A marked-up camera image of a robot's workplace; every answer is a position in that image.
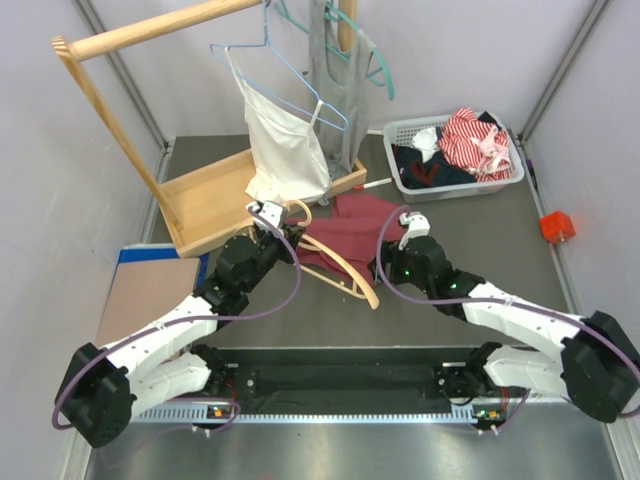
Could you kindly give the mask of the wooden clothes hanger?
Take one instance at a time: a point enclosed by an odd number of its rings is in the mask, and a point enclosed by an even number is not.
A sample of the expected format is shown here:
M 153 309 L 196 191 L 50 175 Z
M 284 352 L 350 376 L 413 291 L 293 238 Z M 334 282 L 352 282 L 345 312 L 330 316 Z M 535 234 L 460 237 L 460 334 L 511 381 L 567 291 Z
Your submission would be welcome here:
M 291 202 L 286 202 L 283 206 L 287 209 L 286 218 L 289 214 L 289 207 L 291 205 L 299 206 L 302 208 L 306 217 L 304 220 L 297 223 L 297 226 L 307 227 L 311 224 L 312 221 L 312 213 L 310 208 L 302 201 L 294 200 Z M 250 229 L 253 226 L 253 218 L 251 221 L 247 220 L 240 224 L 240 226 L 236 229 L 236 233 L 240 233 L 244 229 Z M 271 229 L 270 231 L 279 237 L 281 240 L 285 241 L 283 236 L 283 227 L 282 231 L 277 229 Z M 296 286 L 294 287 L 294 292 L 292 296 L 295 296 L 297 291 L 299 290 L 299 285 L 301 283 L 301 274 L 302 272 L 311 275 L 312 277 L 324 282 L 327 285 L 341 291 L 342 293 L 346 293 L 347 295 L 367 302 L 369 307 L 372 310 L 376 310 L 379 308 L 380 300 L 378 295 L 375 293 L 373 287 L 367 282 L 365 277 L 357 271 L 357 269 L 349 263 L 346 259 L 344 259 L 341 255 L 336 253 L 334 250 L 320 242 L 319 240 L 313 238 L 312 236 L 304 233 L 299 241 L 298 245 L 306 251 L 311 252 L 320 252 L 326 254 L 329 258 L 331 258 L 337 265 L 339 265 L 342 270 L 348 275 L 351 280 L 351 284 L 347 286 L 343 280 L 334 280 L 330 277 L 327 277 L 324 274 L 321 274 L 318 271 L 311 269 L 310 267 L 304 266 L 300 263 L 299 257 L 297 256 L 296 249 L 293 250 L 288 244 L 286 244 L 287 249 L 292 254 L 294 259 L 294 267 L 296 268 Z

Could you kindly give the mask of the red tank top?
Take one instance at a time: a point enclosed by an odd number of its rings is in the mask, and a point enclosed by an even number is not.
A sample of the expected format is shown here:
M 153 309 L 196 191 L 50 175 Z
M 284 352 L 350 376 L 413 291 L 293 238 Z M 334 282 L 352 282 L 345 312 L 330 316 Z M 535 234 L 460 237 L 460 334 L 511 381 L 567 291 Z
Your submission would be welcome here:
M 314 218 L 305 234 L 340 255 L 374 286 L 369 263 L 375 259 L 384 223 L 398 207 L 369 194 L 339 195 L 331 216 Z

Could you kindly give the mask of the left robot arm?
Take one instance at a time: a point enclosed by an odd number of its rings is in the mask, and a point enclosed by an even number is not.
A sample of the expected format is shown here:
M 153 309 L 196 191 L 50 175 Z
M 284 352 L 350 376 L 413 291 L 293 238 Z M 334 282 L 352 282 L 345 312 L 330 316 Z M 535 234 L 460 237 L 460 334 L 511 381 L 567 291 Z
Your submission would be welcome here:
M 143 412 L 186 393 L 216 396 L 227 374 L 213 353 L 184 347 L 235 321 L 246 321 L 249 293 L 278 263 L 299 266 L 304 227 L 257 228 L 227 240 L 214 271 L 146 327 L 103 347 L 78 348 L 54 400 L 52 425 L 75 429 L 92 447 L 119 436 Z

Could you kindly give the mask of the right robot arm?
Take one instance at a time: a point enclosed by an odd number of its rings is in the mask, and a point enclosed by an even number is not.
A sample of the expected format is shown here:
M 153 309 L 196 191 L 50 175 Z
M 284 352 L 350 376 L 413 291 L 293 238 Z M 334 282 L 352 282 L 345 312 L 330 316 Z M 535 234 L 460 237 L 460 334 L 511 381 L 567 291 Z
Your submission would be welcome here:
M 409 284 L 421 303 L 519 342 L 487 342 L 473 350 L 462 374 L 465 390 L 487 396 L 499 387 L 549 393 L 603 423 L 638 414 L 639 352 L 610 314 L 584 317 L 513 296 L 457 269 L 430 236 L 379 240 L 370 269 L 392 292 Z

